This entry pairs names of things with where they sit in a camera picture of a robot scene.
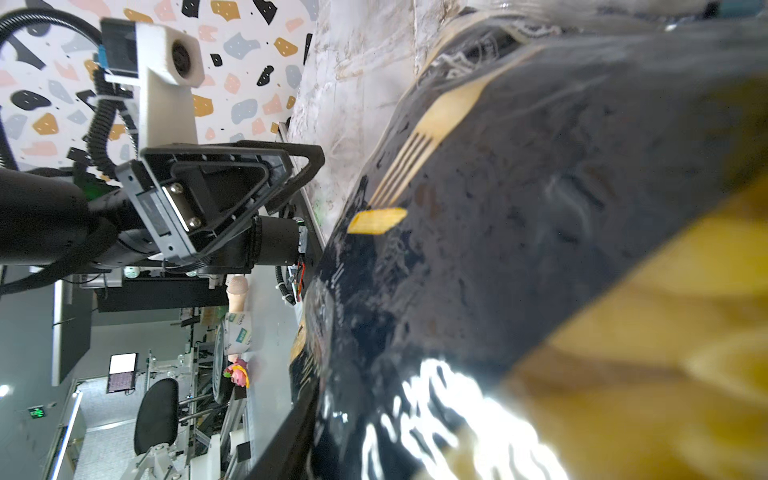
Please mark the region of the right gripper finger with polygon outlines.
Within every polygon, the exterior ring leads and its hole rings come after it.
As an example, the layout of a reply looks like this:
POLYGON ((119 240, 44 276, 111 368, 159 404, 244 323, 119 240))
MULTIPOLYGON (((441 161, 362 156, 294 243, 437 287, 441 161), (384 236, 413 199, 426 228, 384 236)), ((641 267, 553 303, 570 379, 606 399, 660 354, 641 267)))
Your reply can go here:
POLYGON ((309 383, 246 479, 307 479, 319 384, 309 383))

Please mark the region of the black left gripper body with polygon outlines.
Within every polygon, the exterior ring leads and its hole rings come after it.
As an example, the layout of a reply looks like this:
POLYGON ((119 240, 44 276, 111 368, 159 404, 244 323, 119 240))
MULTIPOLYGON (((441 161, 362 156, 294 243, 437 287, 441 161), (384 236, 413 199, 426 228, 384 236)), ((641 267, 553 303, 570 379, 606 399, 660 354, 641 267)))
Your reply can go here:
POLYGON ((123 267, 150 256, 150 234, 126 193, 117 189, 94 200, 62 179, 1 171, 1 262, 48 265, 82 244, 104 219, 117 237, 88 267, 123 267))

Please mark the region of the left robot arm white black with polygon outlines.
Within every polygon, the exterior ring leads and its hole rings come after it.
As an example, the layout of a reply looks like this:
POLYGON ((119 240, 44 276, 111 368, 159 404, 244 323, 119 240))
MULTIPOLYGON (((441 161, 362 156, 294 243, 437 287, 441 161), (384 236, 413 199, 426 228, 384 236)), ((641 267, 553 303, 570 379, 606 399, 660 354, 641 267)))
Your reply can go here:
POLYGON ((58 275, 128 266, 203 274, 291 265, 298 224, 279 211, 324 166, 317 145, 239 141, 144 149, 120 187, 88 199, 56 178, 1 173, 1 261, 58 275))

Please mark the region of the clear black penne bag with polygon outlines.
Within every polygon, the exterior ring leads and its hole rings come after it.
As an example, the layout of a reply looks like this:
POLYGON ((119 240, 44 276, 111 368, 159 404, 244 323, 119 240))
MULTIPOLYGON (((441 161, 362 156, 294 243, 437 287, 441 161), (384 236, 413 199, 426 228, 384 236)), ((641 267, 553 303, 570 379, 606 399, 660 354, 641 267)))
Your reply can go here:
POLYGON ((766 18, 462 11, 304 324, 305 478, 765 478, 766 18))

